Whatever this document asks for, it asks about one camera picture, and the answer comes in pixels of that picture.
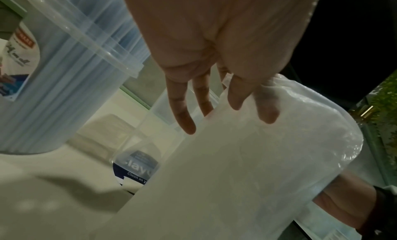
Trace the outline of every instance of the clear plastic container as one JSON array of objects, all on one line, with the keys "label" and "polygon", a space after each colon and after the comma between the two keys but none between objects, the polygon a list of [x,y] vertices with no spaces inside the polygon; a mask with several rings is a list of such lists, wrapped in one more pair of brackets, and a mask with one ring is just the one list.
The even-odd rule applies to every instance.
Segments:
[{"label": "clear plastic container", "polygon": [[[213,107],[219,102],[219,98],[211,91],[210,101]],[[186,102],[194,123],[198,125],[204,116],[190,86]],[[178,125],[171,111],[165,90],[145,119],[116,151],[113,170],[118,182],[123,184],[124,178],[129,177],[145,184],[158,164],[167,159],[185,136],[186,133]]]},{"label": "clear plastic container", "polygon": [[40,61],[15,101],[0,96],[0,151],[65,143],[150,55],[123,0],[28,0]]}]

